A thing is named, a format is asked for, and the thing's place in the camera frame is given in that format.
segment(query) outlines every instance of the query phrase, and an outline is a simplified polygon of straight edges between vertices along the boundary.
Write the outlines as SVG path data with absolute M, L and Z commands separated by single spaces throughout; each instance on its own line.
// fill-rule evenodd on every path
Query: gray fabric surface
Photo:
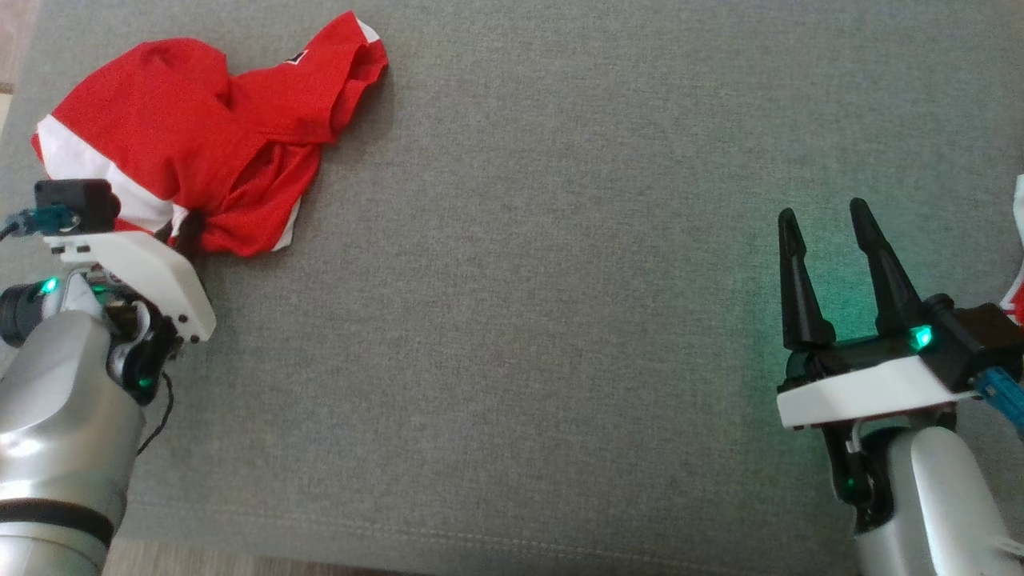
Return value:
M 873 318 L 854 195 L 922 293 L 1001 296 L 1021 5 L 47 0 L 0 208 L 41 175 L 34 122 L 135 43 L 244 71 L 346 9 L 389 75 L 294 245 L 202 265 L 220 324 L 173 367 L 123 533 L 452 574 L 851 574 L 820 439 L 775 412 L 775 217 L 797 210 L 842 337 Z M 41 242 L 0 262 L 55 266 Z M 1024 448 L 962 420 L 1021 535 Z

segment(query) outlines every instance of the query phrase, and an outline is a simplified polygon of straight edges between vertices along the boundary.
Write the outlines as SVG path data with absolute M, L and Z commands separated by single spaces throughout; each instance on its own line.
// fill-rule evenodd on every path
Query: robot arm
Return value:
M 841 342 L 818 307 L 796 216 L 779 214 L 792 352 L 778 387 L 782 424 L 821 430 L 836 496 L 857 511 L 865 576 L 1022 576 L 1020 546 L 954 428 L 955 404 L 978 397 L 998 399 L 1021 425 L 1024 336 L 994 304 L 956 308 L 945 294 L 923 302 L 867 204 L 854 199 L 850 211 L 878 334 Z M 894 417 L 908 425 L 892 425 Z
M 147 234 L 112 232 L 116 210 L 95 209 L 112 198 L 102 181 L 37 184 L 37 206 L 78 219 L 44 239 L 78 268 L 0 294 L 0 336 L 20 347 L 0 380 L 0 576 L 101 572 L 141 407 L 167 360 L 216 325 L 187 259 Z

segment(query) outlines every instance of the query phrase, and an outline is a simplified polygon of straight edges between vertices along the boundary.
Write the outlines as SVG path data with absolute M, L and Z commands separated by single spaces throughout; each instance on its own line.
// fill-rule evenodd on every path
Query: white mounting plate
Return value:
M 974 396 L 949 392 L 921 357 L 909 356 L 784 392 L 776 403 L 782 425 L 796 427 L 899 414 Z
M 209 340 L 217 319 L 196 276 L 181 254 L 144 232 L 46 236 L 66 262 L 96 262 L 169 316 L 178 334 Z

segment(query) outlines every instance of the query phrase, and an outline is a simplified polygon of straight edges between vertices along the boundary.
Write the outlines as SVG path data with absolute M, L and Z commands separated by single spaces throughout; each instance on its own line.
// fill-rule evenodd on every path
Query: black cable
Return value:
M 11 222 L 0 230 L 0 241 L 10 236 L 18 228 L 17 222 Z
M 167 425 L 167 418 L 171 416 L 171 410 L 174 409 L 174 384 L 171 383 L 171 377 L 167 375 L 167 372 L 164 372 L 162 375 L 164 376 L 164 380 L 167 382 L 167 408 L 164 409 L 164 417 L 160 419 L 160 423 L 157 424 L 157 427 L 153 428 L 153 433 L 150 434 L 150 438 L 146 438 L 145 442 L 142 443 L 142 446 L 138 447 L 138 452 L 135 453 L 135 456 L 141 455 L 142 451 L 150 446 L 151 442 L 153 442 L 153 439 L 157 438 L 160 436 L 160 433 L 164 431 L 164 427 Z

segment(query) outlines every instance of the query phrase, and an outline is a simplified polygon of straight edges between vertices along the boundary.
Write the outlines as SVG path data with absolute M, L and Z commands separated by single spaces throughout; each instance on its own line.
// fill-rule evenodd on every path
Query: green indicator light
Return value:
M 50 292 L 57 289 L 57 279 L 51 278 L 46 282 L 43 282 L 43 287 L 39 289 L 43 294 L 49 294 Z
M 910 347 L 914 352 L 920 352 L 921 348 L 927 346 L 932 342 L 932 327 L 929 325 L 918 326 L 910 329 Z

